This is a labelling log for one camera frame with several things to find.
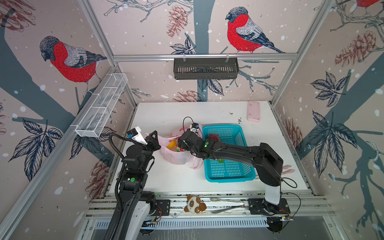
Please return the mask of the pink plastic bag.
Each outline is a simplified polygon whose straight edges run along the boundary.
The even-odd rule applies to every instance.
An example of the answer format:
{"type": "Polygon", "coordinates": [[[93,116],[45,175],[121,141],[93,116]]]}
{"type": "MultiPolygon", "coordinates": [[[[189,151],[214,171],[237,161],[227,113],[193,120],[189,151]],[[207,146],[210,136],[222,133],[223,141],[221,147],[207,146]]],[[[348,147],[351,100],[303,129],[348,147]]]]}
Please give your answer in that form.
{"type": "Polygon", "coordinates": [[[182,127],[179,129],[174,129],[168,137],[161,137],[158,135],[158,142],[161,146],[160,154],[164,160],[174,165],[185,165],[186,163],[192,162],[192,168],[197,170],[201,167],[204,160],[193,156],[189,151],[180,149],[178,145],[175,149],[167,148],[167,145],[172,140],[177,140],[178,143],[179,138],[188,128],[189,127],[182,127]]]}

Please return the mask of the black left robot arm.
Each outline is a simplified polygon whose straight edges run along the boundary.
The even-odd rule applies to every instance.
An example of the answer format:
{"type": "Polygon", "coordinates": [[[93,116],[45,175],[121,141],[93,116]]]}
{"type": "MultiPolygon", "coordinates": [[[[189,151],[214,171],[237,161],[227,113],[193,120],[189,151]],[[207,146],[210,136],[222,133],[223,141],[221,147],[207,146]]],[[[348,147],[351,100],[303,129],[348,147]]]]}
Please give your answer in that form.
{"type": "Polygon", "coordinates": [[[154,131],[143,139],[136,129],[124,138],[109,136],[109,143],[122,159],[122,168],[115,185],[117,205],[105,240],[137,239],[146,217],[156,209],[154,192],[145,191],[148,172],[155,163],[153,153],[161,149],[158,133],[154,131]]]}

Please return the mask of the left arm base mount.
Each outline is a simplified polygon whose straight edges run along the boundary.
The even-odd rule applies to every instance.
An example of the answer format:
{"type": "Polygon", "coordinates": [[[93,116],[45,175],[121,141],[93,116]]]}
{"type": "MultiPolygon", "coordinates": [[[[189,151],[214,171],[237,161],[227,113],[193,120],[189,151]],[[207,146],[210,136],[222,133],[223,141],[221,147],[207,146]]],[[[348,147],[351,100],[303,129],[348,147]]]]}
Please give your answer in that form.
{"type": "Polygon", "coordinates": [[[150,211],[148,217],[169,216],[171,208],[170,200],[156,200],[156,207],[150,211]]]}

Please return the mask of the teal plastic basket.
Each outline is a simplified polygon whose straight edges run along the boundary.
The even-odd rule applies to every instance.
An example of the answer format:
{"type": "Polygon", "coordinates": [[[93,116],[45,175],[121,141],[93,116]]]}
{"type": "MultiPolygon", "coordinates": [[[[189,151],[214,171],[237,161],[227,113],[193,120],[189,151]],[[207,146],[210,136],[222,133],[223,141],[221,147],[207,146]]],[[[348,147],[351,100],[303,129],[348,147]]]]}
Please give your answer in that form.
{"type": "MultiPolygon", "coordinates": [[[[221,142],[230,145],[247,146],[242,127],[239,125],[211,125],[203,127],[203,138],[209,134],[219,136],[221,142]]],[[[230,160],[205,160],[205,176],[211,183],[238,183],[256,178],[255,168],[230,160]]]]}

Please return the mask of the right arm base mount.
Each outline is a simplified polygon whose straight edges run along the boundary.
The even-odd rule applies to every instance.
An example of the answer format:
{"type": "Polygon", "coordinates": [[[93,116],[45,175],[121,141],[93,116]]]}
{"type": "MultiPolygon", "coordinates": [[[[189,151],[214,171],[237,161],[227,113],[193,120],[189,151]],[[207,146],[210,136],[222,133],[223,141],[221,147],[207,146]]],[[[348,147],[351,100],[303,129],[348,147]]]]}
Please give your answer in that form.
{"type": "Polygon", "coordinates": [[[290,215],[291,211],[286,199],[281,198],[278,205],[273,205],[265,199],[248,199],[249,211],[251,215],[290,215]]]}

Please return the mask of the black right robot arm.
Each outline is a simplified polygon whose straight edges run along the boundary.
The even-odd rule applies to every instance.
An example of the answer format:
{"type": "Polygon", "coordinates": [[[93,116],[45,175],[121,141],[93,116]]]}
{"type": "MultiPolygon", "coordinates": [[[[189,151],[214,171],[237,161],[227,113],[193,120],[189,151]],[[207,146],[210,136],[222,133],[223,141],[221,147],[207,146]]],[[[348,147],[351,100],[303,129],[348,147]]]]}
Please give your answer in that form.
{"type": "Polygon", "coordinates": [[[281,174],[283,159],[266,143],[244,147],[198,137],[187,130],[178,140],[178,147],[190,151],[203,160],[230,160],[247,164],[256,169],[259,179],[265,184],[265,201],[278,206],[281,200],[281,174]]]}

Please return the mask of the red dragon fruit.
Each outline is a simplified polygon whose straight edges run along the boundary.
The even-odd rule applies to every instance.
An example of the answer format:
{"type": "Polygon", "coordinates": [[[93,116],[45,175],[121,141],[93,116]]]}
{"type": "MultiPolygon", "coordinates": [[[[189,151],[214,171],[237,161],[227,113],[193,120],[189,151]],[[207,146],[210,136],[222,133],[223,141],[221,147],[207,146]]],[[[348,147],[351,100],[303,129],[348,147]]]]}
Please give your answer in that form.
{"type": "Polygon", "coordinates": [[[220,141],[220,137],[218,135],[216,135],[216,134],[209,134],[207,136],[207,139],[213,140],[213,141],[220,141]]]}

